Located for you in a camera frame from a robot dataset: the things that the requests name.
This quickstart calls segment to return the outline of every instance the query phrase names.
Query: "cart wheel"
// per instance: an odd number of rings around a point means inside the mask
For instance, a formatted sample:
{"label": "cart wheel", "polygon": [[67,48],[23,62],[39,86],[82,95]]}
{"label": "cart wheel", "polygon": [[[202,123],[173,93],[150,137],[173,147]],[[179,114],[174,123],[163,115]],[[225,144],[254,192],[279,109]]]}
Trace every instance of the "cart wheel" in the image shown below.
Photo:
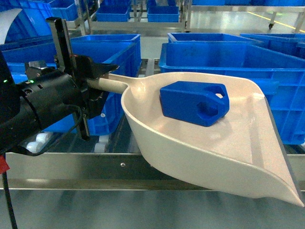
{"label": "cart wheel", "polygon": [[269,30],[273,28],[274,24],[269,24]]}

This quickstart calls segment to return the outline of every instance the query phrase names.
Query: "hole in blue block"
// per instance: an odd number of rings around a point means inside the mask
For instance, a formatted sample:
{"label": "hole in blue block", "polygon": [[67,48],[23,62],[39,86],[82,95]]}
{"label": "hole in blue block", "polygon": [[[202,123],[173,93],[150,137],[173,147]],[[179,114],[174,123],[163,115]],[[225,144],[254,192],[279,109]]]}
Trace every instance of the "hole in blue block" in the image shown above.
{"label": "hole in blue block", "polygon": [[218,115],[218,107],[214,104],[200,102],[197,104],[197,114],[201,119],[207,120],[215,115]]}

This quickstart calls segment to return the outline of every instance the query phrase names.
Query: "metal frame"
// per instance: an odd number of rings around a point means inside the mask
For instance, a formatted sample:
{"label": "metal frame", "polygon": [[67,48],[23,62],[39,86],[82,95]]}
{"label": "metal frame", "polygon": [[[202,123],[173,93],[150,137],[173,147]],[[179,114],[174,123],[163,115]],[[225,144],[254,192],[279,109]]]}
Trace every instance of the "metal frame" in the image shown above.
{"label": "metal frame", "polygon": [[[288,155],[288,159],[305,191],[305,155]],[[208,190],[159,172],[141,154],[45,153],[26,157],[9,153],[7,161],[10,189]]]}
{"label": "metal frame", "polygon": [[185,0],[178,0],[180,9],[180,22],[141,22],[142,15],[146,11],[143,7],[145,0],[132,0],[134,22],[102,22],[94,21],[95,14],[88,20],[90,21],[91,30],[121,30],[121,31],[151,31],[157,29],[176,29],[184,31],[186,22],[187,5]]}

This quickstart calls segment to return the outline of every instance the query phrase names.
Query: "red tag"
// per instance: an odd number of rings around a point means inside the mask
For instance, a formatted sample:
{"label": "red tag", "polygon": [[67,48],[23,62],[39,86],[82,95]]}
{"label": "red tag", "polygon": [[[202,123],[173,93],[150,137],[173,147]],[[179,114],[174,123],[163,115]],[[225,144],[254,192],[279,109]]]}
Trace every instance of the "red tag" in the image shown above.
{"label": "red tag", "polygon": [[6,163],[4,156],[1,155],[0,156],[0,174],[5,173],[6,171],[8,171],[10,169],[10,167],[8,166],[8,164]]}

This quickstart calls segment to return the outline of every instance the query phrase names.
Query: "white dustpan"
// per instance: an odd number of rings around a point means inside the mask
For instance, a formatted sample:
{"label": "white dustpan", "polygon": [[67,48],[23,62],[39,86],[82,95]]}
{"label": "white dustpan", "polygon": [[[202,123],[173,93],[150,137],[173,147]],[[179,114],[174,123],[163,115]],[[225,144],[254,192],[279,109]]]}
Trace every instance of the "white dustpan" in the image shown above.
{"label": "white dustpan", "polygon": [[[160,88],[176,81],[224,84],[229,112],[211,127],[163,116]],[[304,207],[265,96],[252,81],[162,73],[145,78],[109,74],[88,83],[123,93],[122,106],[142,155],[161,172],[205,188],[250,198],[273,197]]]}

